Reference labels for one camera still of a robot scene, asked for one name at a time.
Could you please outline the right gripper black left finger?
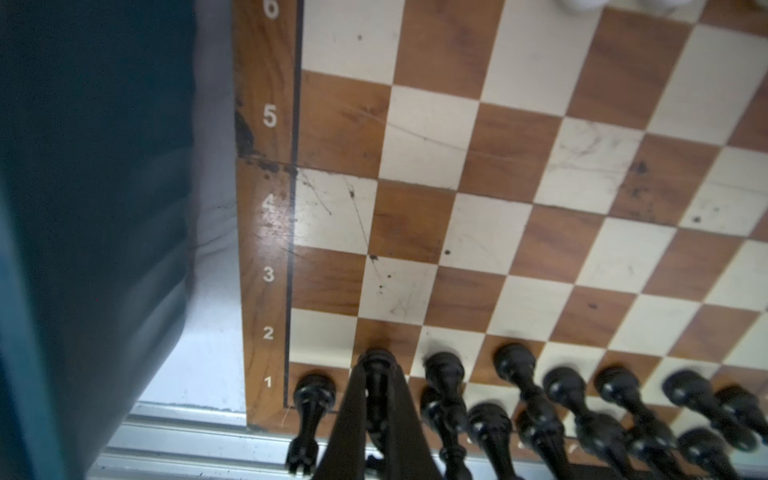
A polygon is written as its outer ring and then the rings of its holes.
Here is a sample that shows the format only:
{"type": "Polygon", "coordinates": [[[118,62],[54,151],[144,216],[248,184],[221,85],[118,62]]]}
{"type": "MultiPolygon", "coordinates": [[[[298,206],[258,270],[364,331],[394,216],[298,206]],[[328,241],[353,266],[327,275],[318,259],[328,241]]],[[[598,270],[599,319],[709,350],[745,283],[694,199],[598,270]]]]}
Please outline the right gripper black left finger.
{"type": "Polygon", "coordinates": [[[366,372],[361,363],[353,369],[328,445],[313,475],[314,480],[365,478],[366,372]]]}

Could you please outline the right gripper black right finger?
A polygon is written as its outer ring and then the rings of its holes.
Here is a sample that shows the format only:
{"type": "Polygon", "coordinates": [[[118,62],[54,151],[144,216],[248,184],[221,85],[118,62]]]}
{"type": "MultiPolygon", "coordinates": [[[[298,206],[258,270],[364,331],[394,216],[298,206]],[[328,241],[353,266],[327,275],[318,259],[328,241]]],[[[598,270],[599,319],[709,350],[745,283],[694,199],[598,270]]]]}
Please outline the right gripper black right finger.
{"type": "Polygon", "coordinates": [[[385,479],[441,479],[401,367],[386,375],[385,479]]]}

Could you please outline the teal plastic tray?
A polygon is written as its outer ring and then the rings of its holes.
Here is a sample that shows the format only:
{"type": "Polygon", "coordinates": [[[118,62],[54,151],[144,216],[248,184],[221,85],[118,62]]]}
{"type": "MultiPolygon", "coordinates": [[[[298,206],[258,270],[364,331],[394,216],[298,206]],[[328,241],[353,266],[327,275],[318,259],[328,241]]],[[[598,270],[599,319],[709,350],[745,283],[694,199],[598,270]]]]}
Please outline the teal plastic tray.
{"type": "Polygon", "coordinates": [[[184,326],[190,1],[1,5],[1,475],[81,479],[184,326]]]}

